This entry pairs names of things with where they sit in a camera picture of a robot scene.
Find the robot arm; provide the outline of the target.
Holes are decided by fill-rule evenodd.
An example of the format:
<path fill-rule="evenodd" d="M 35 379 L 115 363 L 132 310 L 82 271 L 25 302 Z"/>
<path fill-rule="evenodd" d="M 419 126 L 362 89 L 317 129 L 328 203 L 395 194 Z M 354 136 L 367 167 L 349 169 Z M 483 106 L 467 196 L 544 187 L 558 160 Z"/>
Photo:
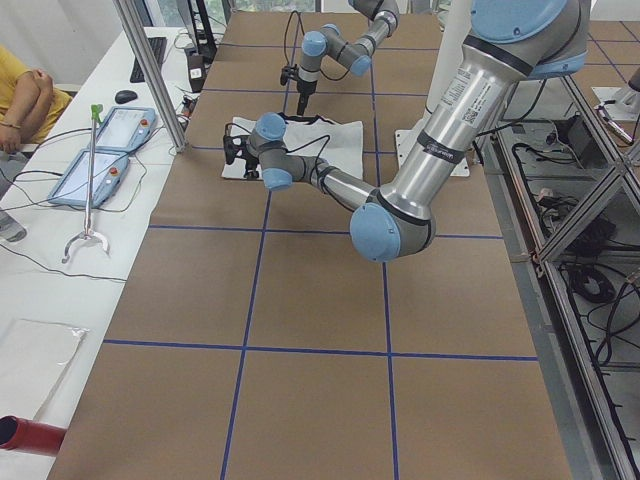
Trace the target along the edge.
<path fill-rule="evenodd" d="M 372 57 L 385 38 L 390 37 L 399 23 L 399 8 L 395 1 L 355 0 L 349 5 L 367 17 L 368 30 L 354 42 L 348 42 L 334 24 L 325 24 L 319 31 L 306 32 L 302 40 L 302 54 L 298 65 L 281 70 L 280 83 L 297 83 L 299 100 L 296 114 L 303 116 L 309 98 L 316 92 L 325 57 L 330 57 L 356 76 L 364 75 L 371 67 Z"/>
<path fill-rule="evenodd" d="M 224 135 L 228 162 L 243 159 L 271 191 L 305 182 L 352 213 L 355 249 L 375 262 L 418 253 L 435 234 L 430 205 L 507 91 L 524 80 L 570 75 L 584 64 L 591 5 L 587 1 L 474 1 L 462 60 L 431 110 L 394 179 L 379 187 L 353 177 L 319 155 L 300 156 L 284 142 L 276 113 Z"/>

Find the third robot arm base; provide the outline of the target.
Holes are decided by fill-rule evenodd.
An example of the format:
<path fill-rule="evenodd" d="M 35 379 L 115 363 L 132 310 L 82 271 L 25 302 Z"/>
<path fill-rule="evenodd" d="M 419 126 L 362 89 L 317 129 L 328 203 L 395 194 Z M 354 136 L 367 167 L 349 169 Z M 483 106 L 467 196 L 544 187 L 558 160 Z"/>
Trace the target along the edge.
<path fill-rule="evenodd" d="M 639 70 L 622 87 L 593 87 L 596 112 L 606 121 L 631 122 L 639 115 Z"/>

